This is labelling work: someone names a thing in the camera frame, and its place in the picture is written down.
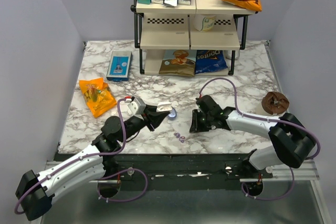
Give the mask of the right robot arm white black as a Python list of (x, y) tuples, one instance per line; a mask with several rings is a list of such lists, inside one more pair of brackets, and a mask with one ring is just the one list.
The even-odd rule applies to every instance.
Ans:
[(234, 107), (222, 109), (208, 95), (198, 98), (196, 105), (197, 109), (192, 112), (191, 133), (215, 129), (244, 131), (271, 141), (271, 146), (252, 150), (243, 160), (241, 171), (249, 178), (269, 166), (285, 164), (299, 168), (317, 144), (312, 134), (290, 113), (283, 116), (244, 114)]

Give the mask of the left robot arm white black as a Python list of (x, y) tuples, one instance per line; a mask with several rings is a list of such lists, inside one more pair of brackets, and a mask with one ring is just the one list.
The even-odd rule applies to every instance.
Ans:
[(78, 154), (50, 169), (38, 173), (29, 170), (22, 176), (15, 193), (15, 214), (25, 214), (29, 221), (38, 219), (58, 199), (82, 184), (136, 171), (133, 167), (121, 170), (114, 157), (123, 151), (127, 139), (144, 127), (154, 131), (170, 114), (172, 106), (169, 102), (146, 105), (135, 97), (123, 101), (133, 113), (129, 119), (124, 121), (121, 113), (109, 117), (101, 133)]

